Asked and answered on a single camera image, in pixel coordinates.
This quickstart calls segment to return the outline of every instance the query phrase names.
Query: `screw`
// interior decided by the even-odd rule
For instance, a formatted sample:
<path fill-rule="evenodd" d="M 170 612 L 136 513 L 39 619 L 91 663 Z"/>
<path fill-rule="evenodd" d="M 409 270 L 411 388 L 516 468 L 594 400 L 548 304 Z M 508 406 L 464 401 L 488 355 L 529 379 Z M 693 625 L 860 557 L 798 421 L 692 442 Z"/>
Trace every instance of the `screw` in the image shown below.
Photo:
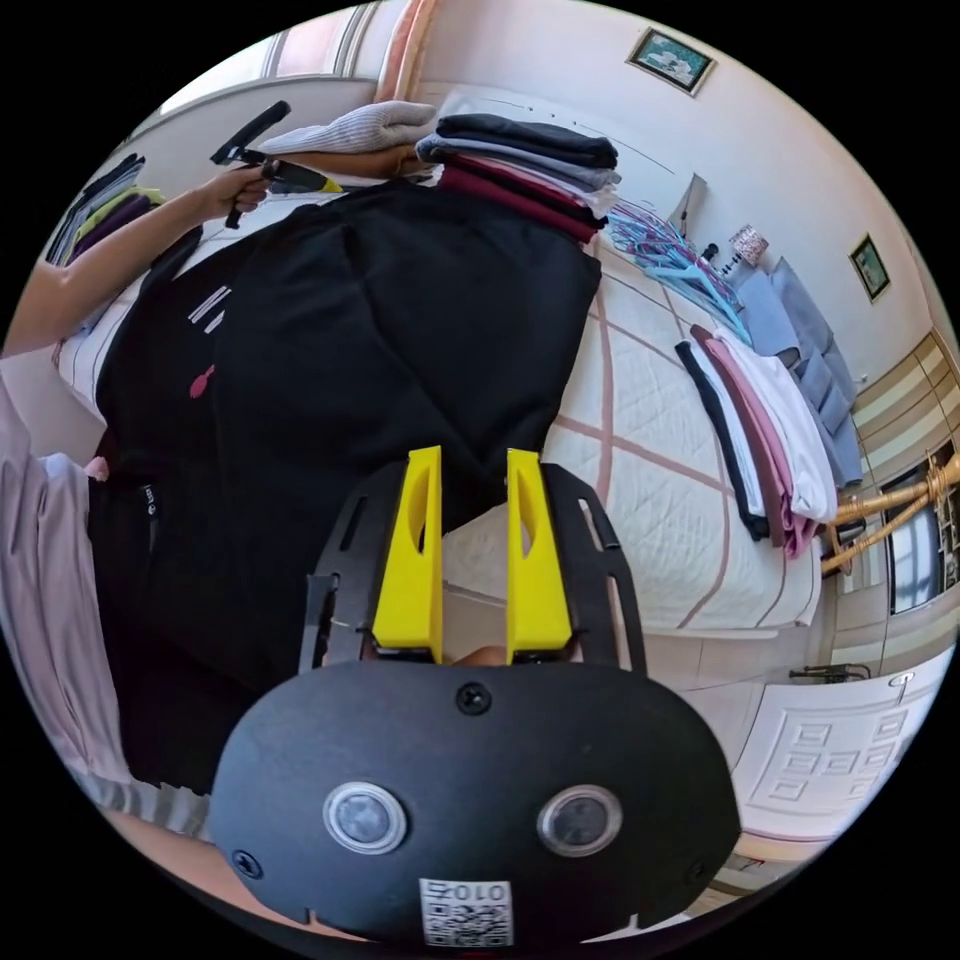
<path fill-rule="evenodd" d="M 237 870 L 248 880 L 259 880 L 263 876 L 263 867 L 245 850 L 234 850 L 230 859 Z"/>
<path fill-rule="evenodd" d="M 490 709 L 493 698 L 490 691 L 479 683 L 465 683 L 457 691 L 457 709 L 468 717 L 479 717 Z"/>

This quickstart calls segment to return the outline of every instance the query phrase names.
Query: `stack of folded clothes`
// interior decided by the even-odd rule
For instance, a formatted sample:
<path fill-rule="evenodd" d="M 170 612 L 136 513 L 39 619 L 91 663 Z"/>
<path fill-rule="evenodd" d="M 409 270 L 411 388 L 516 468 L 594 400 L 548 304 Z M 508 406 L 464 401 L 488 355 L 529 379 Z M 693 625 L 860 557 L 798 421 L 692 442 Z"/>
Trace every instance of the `stack of folded clothes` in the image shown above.
<path fill-rule="evenodd" d="M 271 137 L 259 149 L 336 177 L 341 185 L 408 177 L 429 169 L 417 159 L 415 144 L 432 128 L 436 113 L 437 108 L 428 103 L 371 103 L 332 123 Z"/>
<path fill-rule="evenodd" d="M 606 226 L 621 180 L 606 137 L 488 113 L 442 117 L 417 156 L 444 165 L 440 189 L 505 204 L 580 243 Z"/>

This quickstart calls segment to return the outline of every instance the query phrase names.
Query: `white door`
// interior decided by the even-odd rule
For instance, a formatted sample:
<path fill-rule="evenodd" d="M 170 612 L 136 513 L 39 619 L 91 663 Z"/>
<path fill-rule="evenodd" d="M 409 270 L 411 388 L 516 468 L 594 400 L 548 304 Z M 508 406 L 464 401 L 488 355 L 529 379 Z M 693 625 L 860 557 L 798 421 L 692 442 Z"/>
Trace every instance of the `white door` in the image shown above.
<path fill-rule="evenodd" d="M 923 723 L 952 655 L 894 677 L 768 686 L 733 771 L 744 832 L 800 842 L 842 833 Z"/>

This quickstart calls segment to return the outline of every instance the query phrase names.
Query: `white shirt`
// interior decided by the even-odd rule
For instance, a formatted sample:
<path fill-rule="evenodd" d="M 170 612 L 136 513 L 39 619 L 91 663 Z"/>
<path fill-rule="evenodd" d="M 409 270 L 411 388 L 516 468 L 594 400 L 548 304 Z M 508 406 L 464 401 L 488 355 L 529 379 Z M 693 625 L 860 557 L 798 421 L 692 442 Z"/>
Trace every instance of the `white shirt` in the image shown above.
<path fill-rule="evenodd" d="M 777 357 L 761 357 L 722 327 L 714 336 L 729 348 L 780 438 L 793 480 L 791 510 L 797 516 L 829 523 L 837 516 L 833 471 L 820 431 L 790 371 Z"/>

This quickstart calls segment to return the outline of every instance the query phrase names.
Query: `person's arm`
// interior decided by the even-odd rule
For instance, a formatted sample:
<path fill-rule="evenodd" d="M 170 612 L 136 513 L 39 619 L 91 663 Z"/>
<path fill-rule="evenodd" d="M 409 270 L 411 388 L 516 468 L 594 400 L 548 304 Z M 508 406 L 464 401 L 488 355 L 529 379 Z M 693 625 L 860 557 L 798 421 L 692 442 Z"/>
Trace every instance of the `person's arm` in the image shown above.
<path fill-rule="evenodd" d="M 250 893 L 220 851 L 209 843 L 182 837 L 126 813 L 107 810 L 104 811 L 104 816 L 117 833 L 148 860 L 211 897 L 274 923 L 330 937 L 360 939 L 317 923 L 314 919 L 304 927 L 303 924 L 274 913 Z"/>
<path fill-rule="evenodd" d="M 234 203 L 249 213 L 265 195 L 259 170 L 229 170 L 121 227 L 67 267 L 41 261 L 24 287 L 3 356 L 39 350 L 71 336 L 189 230 L 226 216 Z"/>

